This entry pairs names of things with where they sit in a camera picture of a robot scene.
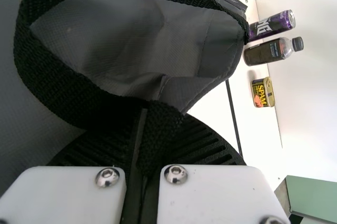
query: can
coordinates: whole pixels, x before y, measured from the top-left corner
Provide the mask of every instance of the can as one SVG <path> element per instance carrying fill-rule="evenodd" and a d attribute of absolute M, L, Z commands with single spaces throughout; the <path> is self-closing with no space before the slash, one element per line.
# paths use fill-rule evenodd
<path fill-rule="evenodd" d="M 249 42 L 282 33 L 295 28 L 296 21 L 291 9 L 249 25 Z"/>
<path fill-rule="evenodd" d="M 273 85 L 270 77 L 253 80 L 251 88 L 255 107 L 273 107 L 275 105 Z"/>

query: gray fabric pouch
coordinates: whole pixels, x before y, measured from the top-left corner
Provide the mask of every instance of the gray fabric pouch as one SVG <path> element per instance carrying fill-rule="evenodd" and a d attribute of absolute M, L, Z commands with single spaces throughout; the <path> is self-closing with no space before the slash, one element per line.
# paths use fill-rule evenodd
<path fill-rule="evenodd" d="M 13 62 L 20 0 L 1 0 L 0 195 L 25 169 L 47 163 L 84 131 L 33 96 Z M 216 0 L 245 17 L 237 0 Z M 166 0 L 65 0 L 31 25 L 74 71 L 109 93 L 158 100 L 186 113 L 230 77 L 244 30 L 226 12 Z"/>

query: yellow spam label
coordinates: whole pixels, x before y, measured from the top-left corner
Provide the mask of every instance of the yellow spam label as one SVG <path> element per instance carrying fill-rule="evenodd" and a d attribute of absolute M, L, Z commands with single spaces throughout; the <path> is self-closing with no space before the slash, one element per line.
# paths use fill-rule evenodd
<path fill-rule="evenodd" d="M 253 84 L 253 96 L 256 107 L 269 106 L 267 103 L 264 84 Z"/>
<path fill-rule="evenodd" d="M 263 82 L 264 79 L 252 81 L 252 94 L 256 107 L 266 107 L 268 104 L 268 93 Z"/>

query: black bottle cap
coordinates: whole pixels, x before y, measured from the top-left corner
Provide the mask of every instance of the black bottle cap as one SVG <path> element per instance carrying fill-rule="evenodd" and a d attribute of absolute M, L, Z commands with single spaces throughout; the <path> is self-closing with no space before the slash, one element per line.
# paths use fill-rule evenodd
<path fill-rule="evenodd" d="M 294 47 L 295 52 L 301 51 L 301 50 L 304 49 L 302 37 L 293 38 L 292 43 L 293 43 L 293 47 Z"/>

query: spam can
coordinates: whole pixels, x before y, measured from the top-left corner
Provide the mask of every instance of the spam can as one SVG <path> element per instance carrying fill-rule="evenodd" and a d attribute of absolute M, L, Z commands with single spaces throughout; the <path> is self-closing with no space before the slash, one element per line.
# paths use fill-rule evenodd
<path fill-rule="evenodd" d="M 273 85 L 270 77 L 252 81 L 251 88 L 255 107 L 273 107 L 275 105 Z"/>

